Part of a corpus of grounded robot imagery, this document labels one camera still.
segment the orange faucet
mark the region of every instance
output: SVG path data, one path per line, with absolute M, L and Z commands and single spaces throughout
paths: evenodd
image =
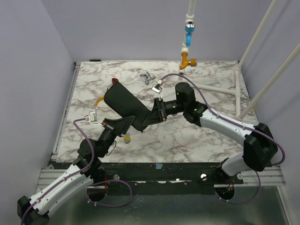
M 182 65 L 179 67 L 179 69 L 184 69 L 187 66 L 191 66 L 191 67 L 197 66 L 196 59 L 191 59 L 191 61 L 187 59 L 188 56 L 187 52 L 183 52 L 181 55 L 182 55 Z

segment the marble table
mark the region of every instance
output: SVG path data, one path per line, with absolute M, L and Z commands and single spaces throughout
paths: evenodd
M 97 111 L 99 121 L 104 118 L 117 119 L 120 116 L 108 107 L 104 101 L 95 106 L 95 101 L 103 96 L 106 88 L 112 84 L 112 78 L 118 78 L 149 109 L 153 98 L 159 95 L 151 90 L 156 80 L 146 85 L 139 74 L 148 71 L 156 78 L 178 72 L 179 62 L 174 61 L 105 61 L 82 62 L 75 90 L 72 96 L 67 121 L 59 145 L 57 162 L 72 162 L 77 157 L 77 149 L 83 136 L 74 127 L 73 120 L 82 118 L 90 111 Z M 196 84 L 234 89 L 234 68 L 236 61 L 199 62 L 197 67 L 186 70 L 186 76 Z M 164 101 L 175 99 L 176 83 L 182 78 L 171 76 L 164 82 Z M 248 93 L 241 78 L 241 107 L 249 102 Z M 196 99 L 203 102 L 195 91 Z M 203 90 L 211 107 L 220 113 L 234 118 L 235 97 L 229 94 Z M 250 112 L 245 122 L 257 124 L 254 112 Z M 98 139 L 102 126 L 79 122 L 78 125 L 89 138 Z M 141 133 L 131 127 L 131 142 L 126 144 L 117 137 L 117 145 L 111 155 L 102 158 L 103 162 L 221 162 L 226 157 L 242 151 L 235 141 L 216 131 L 197 127 L 188 123 L 182 116 L 169 116 L 167 121 L 152 125 Z

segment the black wire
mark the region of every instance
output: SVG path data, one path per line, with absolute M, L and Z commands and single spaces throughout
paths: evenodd
M 113 150 L 114 150 L 114 149 L 116 148 L 116 146 L 117 146 L 117 142 L 116 142 L 116 141 L 113 141 L 113 142 L 114 142 L 114 144 L 115 144 L 115 145 L 114 145 L 114 148 L 113 148 Z

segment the wall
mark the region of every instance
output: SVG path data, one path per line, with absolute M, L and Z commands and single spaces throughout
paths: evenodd
M 300 41 L 300 1 L 280 0 L 242 68 L 253 97 Z M 287 190 L 300 221 L 299 127 L 300 56 L 290 65 L 256 106 L 259 121 L 269 125 L 286 150 L 282 170 Z
M 75 61 L 180 60 L 188 0 L 42 0 Z M 191 57 L 239 60 L 271 0 L 198 0 Z
M 74 65 L 40 0 L 0 1 L 0 224 L 20 224 L 50 158 Z

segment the blue valve handle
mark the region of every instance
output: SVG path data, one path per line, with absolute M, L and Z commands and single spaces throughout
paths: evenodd
M 192 21 L 186 22 L 185 31 L 186 31 L 186 46 L 190 46 L 192 43 L 192 33 L 195 30 L 195 23 Z

